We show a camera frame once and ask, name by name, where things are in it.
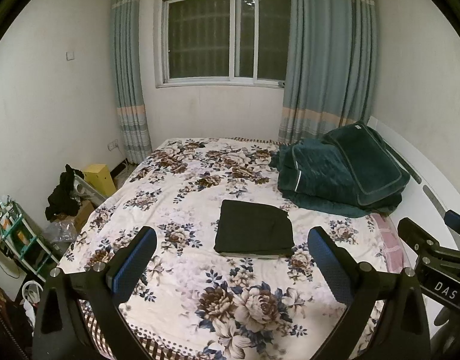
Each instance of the yellow box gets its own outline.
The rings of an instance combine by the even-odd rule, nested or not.
[[[105,196],[113,195],[117,189],[110,176],[108,166],[104,163],[93,163],[87,166],[83,171],[85,181],[90,183],[95,189],[103,193]]]

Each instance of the metal screw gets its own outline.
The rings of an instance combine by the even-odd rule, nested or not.
[[[107,264],[104,263],[104,262],[98,262],[98,263],[96,263],[96,264],[94,264],[94,265],[92,266],[92,269],[93,269],[95,272],[101,272],[101,271],[103,271],[103,270],[105,269],[106,265],[107,265]]]
[[[371,271],[371,265],[366,262],[366,261],[363,261],[359,264],[360,266],[360,269],[363,271],[363,272],[370,272]]]
[[[60,274],[60,268],[53,268],[53,269],[50,271],[50,276],[51,276],[52,278],[56,278],[59,274]]]
[[[410,267],[406,267],[404,271],[407,276],[410,276],[411,278],[414,276],[414,270],[411,269]]]

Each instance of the striped curtain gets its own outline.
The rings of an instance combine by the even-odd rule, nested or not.
[[[279,140],[366,122],[376,56],[375,0],[292,0]]]
[[[140,0],[112,0],[111,57],[117,113],[127,159],[142,162],[152,151],[140,81],[138,8]]]

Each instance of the floral bedsheet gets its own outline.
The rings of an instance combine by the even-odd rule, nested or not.
[[[344,218],[296,207],[277,190],[269,168],[273,143],[236,139],[172,139],[141,163],[99,207],[60,262],[66,272],[109,261],[142,226],[159,244],[132,297],[120,311],[155,358],[308,360],[344,311],[307,248],[322,226],[356,261],[386,271],[372,216]],[[291,258],[229,258],[214,250],[223,199],[288,211]],[[378,303],[355,347],[362,350],[381,311]],[[84,305],[87,321],[91,310]],[[97,347],[111,351],[92,319]]]

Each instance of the window frame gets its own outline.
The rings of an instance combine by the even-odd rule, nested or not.
[[[236,0],[230,0],[230,47],[229,76],[224,77],[187,77],[169,78],[168,63],[168,6],[170,3],[184,0],[155,0],[154,11],[154,50],[156,87],[188,86],[188,85],[239,85],[281,88],[282,80],[258,79],[258,32],[259,32],[259,0],[255,0],[255,43],[253,55],[253,77],[235,77],[235,46],[238,36],[236,26]]]

